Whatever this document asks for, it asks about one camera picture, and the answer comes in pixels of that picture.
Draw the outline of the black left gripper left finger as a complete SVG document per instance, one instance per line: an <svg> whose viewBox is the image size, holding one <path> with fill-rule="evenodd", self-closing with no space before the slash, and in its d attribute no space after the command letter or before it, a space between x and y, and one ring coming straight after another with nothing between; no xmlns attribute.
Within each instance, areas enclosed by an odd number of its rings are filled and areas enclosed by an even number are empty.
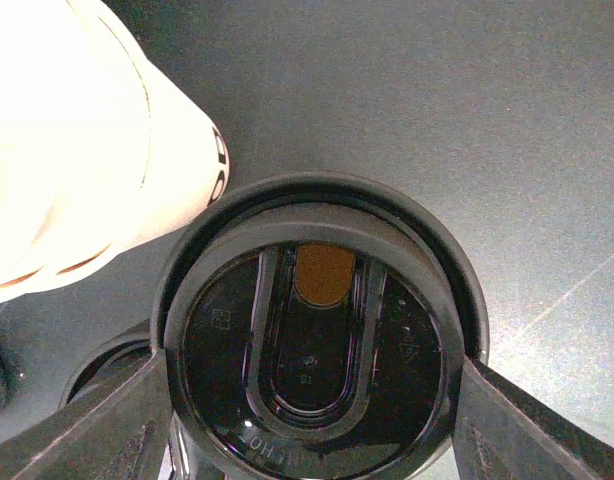
<svg viewBox="0 0 614 480"><path fill-rule="evenodd" d="M171 417L159 350L0 444L0 479L156 479Z"/></svg>

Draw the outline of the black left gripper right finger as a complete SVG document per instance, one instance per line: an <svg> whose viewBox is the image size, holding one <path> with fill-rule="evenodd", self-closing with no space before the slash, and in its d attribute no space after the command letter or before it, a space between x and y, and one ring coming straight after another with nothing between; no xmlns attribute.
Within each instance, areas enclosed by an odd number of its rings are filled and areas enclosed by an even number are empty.
<svg viewBox="0 0 614 480"><path fill-rule="evenodd" d="M453 451L462 479L614 479L614 448L466 359Z"/></svg>

